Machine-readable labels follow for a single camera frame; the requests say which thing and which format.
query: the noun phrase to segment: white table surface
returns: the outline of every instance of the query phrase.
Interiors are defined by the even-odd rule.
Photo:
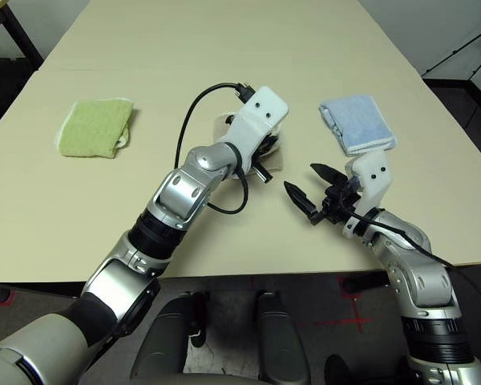
[[[194,97],[244,80],[290,107],[283,171],[267,185],[250,178],[241,214],[207,209],[165,277],[378,268],[341,226],[310,225],[282,185],[320,204],[325,184],[309,164],[342,170],[349,158],[317,106],[353,94],[371,94],[399,139],[382,206],[421,227],[440,257],[481,262],[481,154],[357,2],[225,2],[228,21],[210,12],[218,1],[108,3],[90,3],[0,122],[0,282],[86,280],[171,170]],[[71,105],[116,96],[135,102],[129,146],[114,160],[60,156],[54,136]],[[183,154],[239,106],[231,91],[210,95]],[[229,181],[212,201],[233,208],[241,196]]]

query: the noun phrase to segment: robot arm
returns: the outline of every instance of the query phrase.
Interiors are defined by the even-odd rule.
[[[323,219],[342,223],[344,235],[361,237],[380,261],[395,292],[416,383],[481,384],[481,363],[471,352],[447,271],[389,227],[403,230],[427,252],[429,239],[419,228],[378,208],[391,182],[384,151],[350,161],[350,178],[324,164],[312,168],[331,184],[321,210],[297,186],[285,182],[285,189],[314,225]]]
[[[288,113],[268,87],[235,114],[227,134],[190,151],[171,171],[68,309],[48,314],[0,342],[0,383],[74,384],[117,338],[130,334],[159,291],[157,277],[220,182],[243,176]]]

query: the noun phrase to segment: blue towel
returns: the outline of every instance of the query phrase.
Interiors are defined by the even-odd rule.
[[[372,96],[330,100],[319,111],[347,156],[394,148],[398,142]]]

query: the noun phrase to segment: green towel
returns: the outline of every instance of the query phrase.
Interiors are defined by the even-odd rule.
[[[133,102],[127,99],[77,102],[59,133],[64,156],[114,158],[128,142],[128,118]]]

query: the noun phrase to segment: wall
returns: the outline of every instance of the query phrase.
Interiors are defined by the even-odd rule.
[[[360,0],[422,74],[481,32],[481,0]],[[427,77],[468,79],[481,63],[481,38]],[[472,79],[481,89],[481,70]]]
[[[10,0],[9,7],[46,58],[88,3],[89,0]],[[21,56],[13,39],[0,26],[0,58]]]

